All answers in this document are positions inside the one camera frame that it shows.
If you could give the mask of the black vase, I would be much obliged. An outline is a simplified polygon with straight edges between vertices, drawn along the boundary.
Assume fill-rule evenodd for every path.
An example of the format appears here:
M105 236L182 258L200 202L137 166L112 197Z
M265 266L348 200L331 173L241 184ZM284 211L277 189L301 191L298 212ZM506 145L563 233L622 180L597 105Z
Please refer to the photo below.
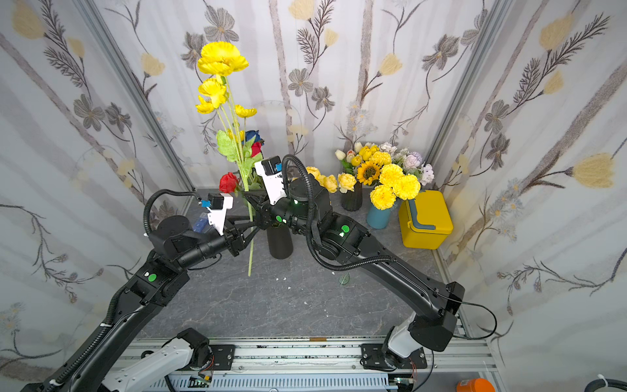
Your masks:
M269 253L278 260L284 260L292 255L294 247L289 228L285 225L272 225L266 230Z

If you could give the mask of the yellow rose bunch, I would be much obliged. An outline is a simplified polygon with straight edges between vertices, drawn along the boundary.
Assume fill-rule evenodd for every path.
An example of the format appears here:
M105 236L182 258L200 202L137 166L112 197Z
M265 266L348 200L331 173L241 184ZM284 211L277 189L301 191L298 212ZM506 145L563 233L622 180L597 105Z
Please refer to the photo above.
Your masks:
M341 192L342 194L354 192L357 184L357 179L349 173L341 173L338 176L325 176L315 167L307 167L306 170L307 173L311 174L318 181L320 186L332 194L336 192Z

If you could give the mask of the yellow poppy flower stem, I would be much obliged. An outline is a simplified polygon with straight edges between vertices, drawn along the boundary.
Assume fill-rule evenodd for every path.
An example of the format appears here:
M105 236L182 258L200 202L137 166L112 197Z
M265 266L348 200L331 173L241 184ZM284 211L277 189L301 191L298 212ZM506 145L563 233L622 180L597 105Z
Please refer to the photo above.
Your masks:
M249 191L256 159L253 138L246 138L246 119L256 115L255 109L237 105L233 98L229 76L248 68L248 60L229 42L211 42L203 46L197 66L209 77L199 85L199 114L216 114L221 129L217 132L217 147L230 163L236 163L243 189Z

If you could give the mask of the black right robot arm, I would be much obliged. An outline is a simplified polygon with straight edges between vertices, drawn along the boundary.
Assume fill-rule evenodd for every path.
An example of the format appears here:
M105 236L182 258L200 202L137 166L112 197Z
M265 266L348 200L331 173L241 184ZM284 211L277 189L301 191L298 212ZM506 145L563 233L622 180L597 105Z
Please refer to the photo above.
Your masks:
M265 230L284 226L305 237L312 258L334 272L365 270L411 308L411 315L387 333L375 354L364 354L365 369L393 372L413 354L443 352L458 338L457 312L466 305L465 288L444 284L396 256L356 220L334 212L328 191L294 155L266 158L254 164L266 195L246 192L254 222Z

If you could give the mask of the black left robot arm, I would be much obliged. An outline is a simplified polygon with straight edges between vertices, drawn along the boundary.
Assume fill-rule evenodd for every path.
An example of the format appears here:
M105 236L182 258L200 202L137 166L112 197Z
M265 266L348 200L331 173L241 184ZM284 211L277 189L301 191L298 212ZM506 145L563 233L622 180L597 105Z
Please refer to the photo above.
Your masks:
M195 266L224 252L237 256L251 245L260 229L260 214L253 204L247 216L228 214L228 194L199 199L212 225L206 233L193 231L181 215L168 217L153 228L153 204L163 195L174 194L160 189L146 202L143 222L153 248L143 266L113 295L100 325L52 376L25 385L25 391L141 391L192 361L202 368L212 362L207 338L187 331L132 366L118 372L113 369L138 333L189 282Z

